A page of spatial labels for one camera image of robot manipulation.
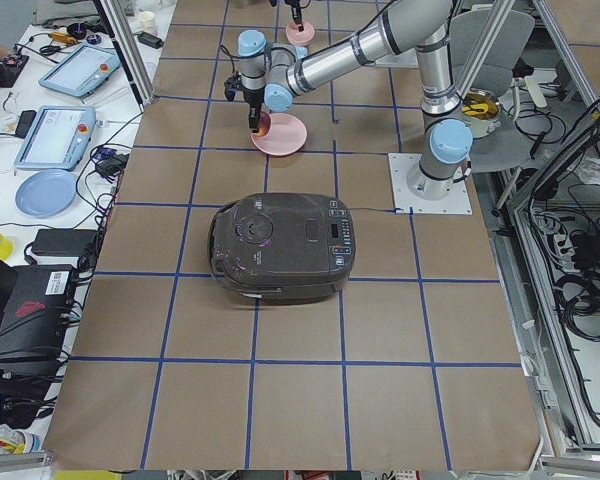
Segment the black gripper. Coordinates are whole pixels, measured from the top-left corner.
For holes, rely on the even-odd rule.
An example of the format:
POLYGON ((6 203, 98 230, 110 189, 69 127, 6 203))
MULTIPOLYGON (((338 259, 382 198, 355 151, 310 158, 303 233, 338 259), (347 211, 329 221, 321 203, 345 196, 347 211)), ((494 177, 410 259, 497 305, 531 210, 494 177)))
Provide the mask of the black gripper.
POLYGON ((302 7, 300 5, 300 0, 288 0, 288 6, 291 9, 293 19, 302 18, 302 7))
POLYGON ((252 133, 258 132, 260 129, 262 90, 244 90, 243 97, 249 105, 249 129, 252 133))

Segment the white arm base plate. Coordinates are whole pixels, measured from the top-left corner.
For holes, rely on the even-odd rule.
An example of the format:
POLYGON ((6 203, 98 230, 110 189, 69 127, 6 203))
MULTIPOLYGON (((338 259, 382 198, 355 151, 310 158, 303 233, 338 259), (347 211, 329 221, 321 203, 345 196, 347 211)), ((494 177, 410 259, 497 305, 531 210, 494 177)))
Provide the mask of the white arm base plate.
POLYGON ((432 180, 420 169, 418 153, 389 153, 394 210, 400 214, 471 215, 466 178, 458 166, 446 180, 432 180))

